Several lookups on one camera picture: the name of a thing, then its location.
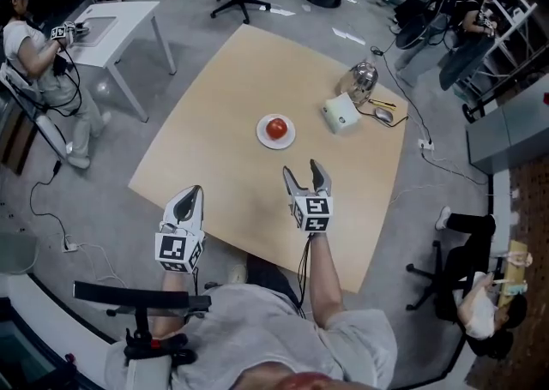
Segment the white metal shelf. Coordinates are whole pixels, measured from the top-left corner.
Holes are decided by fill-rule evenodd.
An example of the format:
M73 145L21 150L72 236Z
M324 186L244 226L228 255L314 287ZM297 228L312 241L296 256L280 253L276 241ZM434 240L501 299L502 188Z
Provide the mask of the white metal shelf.
M494 43L474 70L456 83L471 99L462 106L463 115L470 123L484 116L485 106L517 83L546 49L546 43L536 38L537 3L492 0L492 8L500 20Z

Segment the person's grey shirt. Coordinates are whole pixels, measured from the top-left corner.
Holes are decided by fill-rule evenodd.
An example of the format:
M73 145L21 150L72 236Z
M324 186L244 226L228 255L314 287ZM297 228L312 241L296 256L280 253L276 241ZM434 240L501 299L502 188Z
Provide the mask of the person's grey shirt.
M257 285L223 285L209 295L209 311L183 328L197 359L153 390L229 390L243 371L265 362L380 389L392 382L397 344L379 309L344 310L320 328L288 299Z

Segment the white side table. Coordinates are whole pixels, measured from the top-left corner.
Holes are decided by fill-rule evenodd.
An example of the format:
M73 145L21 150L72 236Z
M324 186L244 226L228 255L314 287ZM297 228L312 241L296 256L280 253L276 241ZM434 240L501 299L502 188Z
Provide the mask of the white side table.
M96 45L78 46L69 49L69 54L75 64L107 70L115 83L119 86L126 99L130 102L137 117L142 122L148 121L148 114L144 111L136 96L131 91L123 76L120 74L117 62L124 51L135 39L141 27L149 25L154 30L160 46L160 52L168 65L171 75L177 73L171 49L160 30L156 17L156 9L160 3L156 2L113 2L97 3L87 7L77 18L78 21L91 21L112 18L112 24L102 33Z

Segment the red apple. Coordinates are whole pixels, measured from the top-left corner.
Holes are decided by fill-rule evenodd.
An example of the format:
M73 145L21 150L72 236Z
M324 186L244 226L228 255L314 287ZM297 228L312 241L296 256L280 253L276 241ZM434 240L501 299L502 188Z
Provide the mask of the red apple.
M265 127L267 136L274 141L283 138L287 134L287 131L287 123L281 117L269 120Z

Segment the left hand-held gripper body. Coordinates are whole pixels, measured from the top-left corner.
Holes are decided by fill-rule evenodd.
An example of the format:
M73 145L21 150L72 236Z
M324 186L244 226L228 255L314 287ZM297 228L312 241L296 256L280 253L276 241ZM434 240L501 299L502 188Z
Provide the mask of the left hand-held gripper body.
M168 272L193 273L203 253L205 233L163 222L155 234L155 260Z

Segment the grey cabinet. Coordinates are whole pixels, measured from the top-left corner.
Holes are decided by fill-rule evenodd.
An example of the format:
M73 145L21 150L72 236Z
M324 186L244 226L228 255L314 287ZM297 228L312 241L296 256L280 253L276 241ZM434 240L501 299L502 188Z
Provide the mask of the grey cabinet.
M549 74L466 127L468 160L493 175L549 154Z

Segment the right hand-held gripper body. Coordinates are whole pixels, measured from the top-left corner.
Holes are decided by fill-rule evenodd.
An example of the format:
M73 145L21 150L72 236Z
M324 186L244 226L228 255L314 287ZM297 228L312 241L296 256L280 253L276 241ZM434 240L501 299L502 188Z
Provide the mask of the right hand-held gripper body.
M296 196L292 203L292 216L297 228L307 233L325 233L333 215L331 196Z

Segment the person's left forearm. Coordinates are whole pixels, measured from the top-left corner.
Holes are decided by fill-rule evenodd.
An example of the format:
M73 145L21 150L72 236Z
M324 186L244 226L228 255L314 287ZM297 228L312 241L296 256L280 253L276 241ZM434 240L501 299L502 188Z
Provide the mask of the person's left forearm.
M187 280L189 276L186 274L165 272L162 282L162 291L169 292L187 292ZM162 309L162 315L156 315L153 321L151 334L156 339L169 338L174 333L181 331L184 327L184 317L181 314L181 309L173 307Z

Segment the silver metal kettle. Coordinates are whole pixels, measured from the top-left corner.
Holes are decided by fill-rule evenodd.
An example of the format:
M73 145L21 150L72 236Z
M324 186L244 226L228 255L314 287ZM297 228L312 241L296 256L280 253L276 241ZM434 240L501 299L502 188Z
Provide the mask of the silver metal kettle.
M378 72L375 64L363 60L350 68L337 82L338 95L347 93L356 107L366 103L377 84Z

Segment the person's black trouser leg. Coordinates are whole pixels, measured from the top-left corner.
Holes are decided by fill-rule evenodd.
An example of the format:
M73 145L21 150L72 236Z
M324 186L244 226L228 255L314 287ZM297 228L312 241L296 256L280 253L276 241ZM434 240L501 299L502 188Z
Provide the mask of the person's black trouser leg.
M273 263L265 261L255 255L248 254L246 258L246 283L270 289L287 296L296 309L299 308L299 300L290 286L287 277Z

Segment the person's right forearm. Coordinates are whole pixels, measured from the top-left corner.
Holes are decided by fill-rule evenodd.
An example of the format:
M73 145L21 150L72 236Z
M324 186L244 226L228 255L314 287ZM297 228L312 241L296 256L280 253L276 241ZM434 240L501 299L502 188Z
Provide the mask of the person's right forearm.
M324 233L310 240L310 300L315 323L325 328L329 319L344 311L342 290L329 241Z

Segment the small white box device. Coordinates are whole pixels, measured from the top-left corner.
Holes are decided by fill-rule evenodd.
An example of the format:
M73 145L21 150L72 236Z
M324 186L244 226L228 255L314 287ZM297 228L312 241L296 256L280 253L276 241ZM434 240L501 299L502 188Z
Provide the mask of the small white box device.
M322 114L329 129L335 135L348 131L361 118L348 93L327 99L323 104Z

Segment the white round plate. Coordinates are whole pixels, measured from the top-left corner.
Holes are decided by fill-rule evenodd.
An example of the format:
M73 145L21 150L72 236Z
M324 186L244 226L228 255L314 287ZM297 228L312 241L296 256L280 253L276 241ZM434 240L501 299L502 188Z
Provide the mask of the white round plate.
M278 141L270 139L265 132L268 121L276 117L281 117L287 123L288 127L287 134ZM258 121L256 125L256 137L265 147L273 150L282 150L293 144L296 137L296 129L293 122L288 117L281 114L268 114Z

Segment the black chest mount bar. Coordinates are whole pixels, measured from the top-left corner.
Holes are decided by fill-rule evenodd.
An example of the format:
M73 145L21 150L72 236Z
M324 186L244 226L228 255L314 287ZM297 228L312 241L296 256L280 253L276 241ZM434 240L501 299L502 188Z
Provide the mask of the black chest mount bar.
M125 335L124 355L126 362L167 357L173 367L195 362L197 355L187 347L188 338L176 334L168 339L156 339L149 331L148 311L155 310L162 315L162 309L181 309L183 317L205 313L211 306L208 296L191 296L187 292L150 291L95 285L76 281L73 283L73 297L87 302L111 305L109 316L133 315L136 329Z

